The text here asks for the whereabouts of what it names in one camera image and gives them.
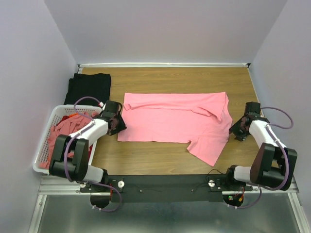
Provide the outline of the pink t shirt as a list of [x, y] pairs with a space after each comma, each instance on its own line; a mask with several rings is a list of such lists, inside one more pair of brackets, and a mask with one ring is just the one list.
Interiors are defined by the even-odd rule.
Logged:
[[120, 142], [187, 143], [190, 154], [214, 166], [229, 139], [233, 119], [226, 92], [124, 95], [127, 128]]

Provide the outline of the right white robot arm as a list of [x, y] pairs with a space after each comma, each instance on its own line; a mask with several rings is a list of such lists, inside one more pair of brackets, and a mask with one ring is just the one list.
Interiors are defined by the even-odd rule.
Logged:
[[294, 123], [289, 118], [289, 127], [272, 124], [261, 115], [258, 102], [247, 102], [243, 116], [229, 129], [238, 141], [244, 141], [251, 135], [259, 151], [251, 166], [232, 165], [224, 177], [224, 186], [235, 190], [241, 184], [252, 184], [267, 190], [286, 191], [291, 186], [294, 168], [297, 161], [297, 152], [285, 146], [273, 132], [272, 127], [290, 129]]

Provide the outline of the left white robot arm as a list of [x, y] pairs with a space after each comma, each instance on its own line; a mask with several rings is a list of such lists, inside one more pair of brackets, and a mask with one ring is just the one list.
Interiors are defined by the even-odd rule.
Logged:
[[108, 185], [108, 172], [89, 164], [89, 146], [104, 135], [118, 134], [126, 129], [126, 125], [121, 117], [121, 103], [107, 100], [98, 104], [101, 111], [95, 117], [82, 114], [76, 109], [76, 104], [73, 105], [76, 113], [90, 122], [75, 133], [61, 134], [56, 138], [49, 174], [70, 182], [91, 183], [96, 191], [102, 192]]

